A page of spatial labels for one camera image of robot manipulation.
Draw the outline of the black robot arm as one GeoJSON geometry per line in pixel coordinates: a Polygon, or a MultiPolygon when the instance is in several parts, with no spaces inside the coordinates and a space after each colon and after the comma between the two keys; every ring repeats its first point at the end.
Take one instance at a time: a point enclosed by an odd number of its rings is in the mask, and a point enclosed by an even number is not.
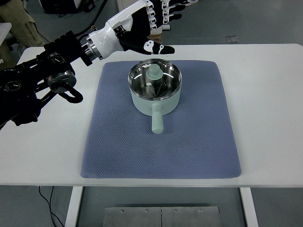
{"type": "Polygon", "coordinates": [[[83,101],[74,86],[71,63],[81,59],[87,66],[96,58],[91,38],[83,43],[69,31],[44,46],[35,58],[0,72],[0,126],[37,122],[41,110],[56,95],[69,103],[83,101]]]}

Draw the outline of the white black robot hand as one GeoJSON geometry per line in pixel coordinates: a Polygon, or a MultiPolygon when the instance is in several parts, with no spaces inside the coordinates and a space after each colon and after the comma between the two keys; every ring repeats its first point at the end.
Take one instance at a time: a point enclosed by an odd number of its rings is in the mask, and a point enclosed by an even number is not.
{"type": "Polygon", "coordinates": [[[148,37],[191,5],[188,0],[138,0],[110,18],[105,26],[87,36],[84,43],[86,65],[94,59],[105,59],[114,52],[134,51],[145,55],[173,54],[171,46],[159,44],[148,37]]]}

